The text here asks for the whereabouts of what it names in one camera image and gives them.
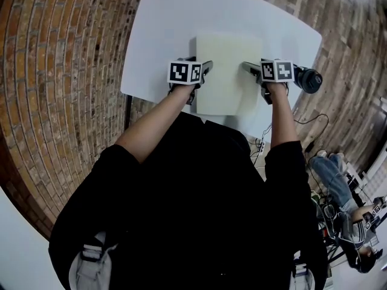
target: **leg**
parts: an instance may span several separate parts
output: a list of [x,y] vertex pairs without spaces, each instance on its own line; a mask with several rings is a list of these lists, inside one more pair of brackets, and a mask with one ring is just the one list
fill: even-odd
[[351,190],[335,163],[328,158],[317,156],[310,160],[310,165],[320,176],[322,183],[328,189],[329,195],[332,195],[334,201],[342,210],[347,211],[347,206],[353,206],[354,199]]
[[339,169],[340,173],[343,173],[343,162],[342,157],[340,155],[332,153],[329,156],[329,160],[334,163],[334,165]]

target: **floor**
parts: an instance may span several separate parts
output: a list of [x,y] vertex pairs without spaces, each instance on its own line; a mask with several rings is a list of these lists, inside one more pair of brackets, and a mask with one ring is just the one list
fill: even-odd
[[[304,148],[318,137],[307,159],[323,148],[341,151],[357,170],[365,170],[387,125],[378,102],[387,95],[383,0],[266,1],[296,16],[323,37],[314,67],[323,75],[324,83],[317,94],[303,93],[294,108],[294,117],[301,122],[321,113],[329,116],[325,130],[325,117],[297,125]],[[151,107],[148,102],[134,99],[131,121]],[[262,166],[264,156],[256,163],[264,176]],[[310,185],[317,188],[312,177]]]

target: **seated person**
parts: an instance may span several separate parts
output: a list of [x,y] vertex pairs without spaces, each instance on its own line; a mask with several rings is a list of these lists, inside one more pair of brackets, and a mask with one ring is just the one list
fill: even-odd
[[328,189],[328,197],[331,196],[341,210],[335,218],[340,223],[339,244],[346,254],[348,264],[361,273],[368,273],[381,254],[364,246],[373,237],[373,233],[366,229],[363,215],[372,214],[377,203],[358,207],[344,178],[343,154],[332,153],[329,158],[326,156],[327,152],[321,150],[310,160],[310,165]]
[[[223,277],[240,288],[275,276],[275,288],[288,289],[300,250],[322,290],[327,249],[287,89],[268,87],[266,182],[242,133],[180,113],[193,86],[176,87],[105,149],[51,234],[49,253],[64,288],[181,289]],[[281,194],[286,201],[276,205]]]

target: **black cable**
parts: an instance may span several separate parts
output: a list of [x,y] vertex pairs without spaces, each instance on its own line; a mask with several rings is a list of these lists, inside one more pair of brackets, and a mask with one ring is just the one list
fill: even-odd
[[360,186],[358,186],[359,187],[359,189],[364,193],[364,195],[367,197],[367,199],[369,199],[369,201],[371,202],[371,203],[373,203],[372,202],[372,200],[369,198],[369,196],[365,193],[365,191],[363,190],[364,189],[364,187],[363,188],[360,188]]
[[[327,114],[319,114],[319,115],[317,115],[316,117],[312,118],[311,120],[305,121],[305,122],[303,122],[303,123],[300,122],[300,121],[298,121],[298,120],[295,120],[295,119],[294,119],[294,121],[297,122],[297,123],[299,123],[299,124],[308,124],[308,123],[311,123],[312,121],[318,119],[318,118],[321,117],[321,116],[325,116],[325,117],[327,118],[327,124],[324,126],[324,128],[323,128],[322,131],[321,131],[321,133],[314,139],[314,141],[316,141],[316,140],[324,133],[325,129],[326,129],[326,128],[328,127],[328,125],[329,125],[329,116],[328,116]],[[266,129],[266,130],[264,131],[264,133],[262,134],[262,138],[261,138],[261,143],[260,143],[260,145],[262,145],[262,142],[263,142],[263,140],[264,140],[265,135],[269,133],[269,131],[270,131],[270,129],[271,129],[271,126],[272,126],[272,125],[270,124],[270,126],[267,127],[267,129]],[[255,166],[256,161],[258,160],[258,157],[259,157],[259,147],[258,147],[258,144],[257,144],[256,141],[257,141],[257,138],[255,139],[255,143],[254,143],[254,145],[255,145],[255,146],[257,147],[257,149],[258,149],[258,151],[257,151],[257,156],[256,156],[255,161],[254,161],[254,166]],[[320,184],[317,182],[316,178],[313,176],[313,173],[312,173],[312,171],[311,171],[311,169],[310,169],[310,166],[309,166],[309,164],[307,163],[307,158],[306,158],[306,156],[305,156],[305,163],[307,164],[307,166],[308,166],[308,168],[309,168],[309,170],[310,170],[310,173],[311,173],[313,179],[315,180],[315,182],[316,182],[317,185],[319,186],[319,189],[320,189],[321,193],[324,195],[324,193],[322,192],[322,189],[321,189],[321,187],[320,187]]]
[[308,124],[308,123],[311,123],[312,121],[318,119],[318,118],[321,117],[321,116],[325,116],[325,117],[327,118],[327,124],[324,126],[324,128],[323,128],[322,131],[321,131],[321,133],[313,140],[313,141],[316,141],[316,140],[324,133],[325,129],[326,129],[326,128],[328,127],[328,125],[329,125],[329,116],[328,116],[327,114],[319,114],[319,115],[317,115],[316,117],[314,117],[313,119],[311,119],[311,120],[309,120],[309,121],[306,121],[305,123],[302,123],[302,122],[300,122],[300,121],[298,121],[298,120],[295,120],[295,119],[294,119],[294,121],[297,122],[297,123],[299,123],[299,124]]

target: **brick floor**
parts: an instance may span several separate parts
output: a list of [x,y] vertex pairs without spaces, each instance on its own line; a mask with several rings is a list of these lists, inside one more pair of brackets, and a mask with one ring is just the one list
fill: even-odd
[[138,2],[2,3],[0,185],[45,237],[123,131],[120,82]]

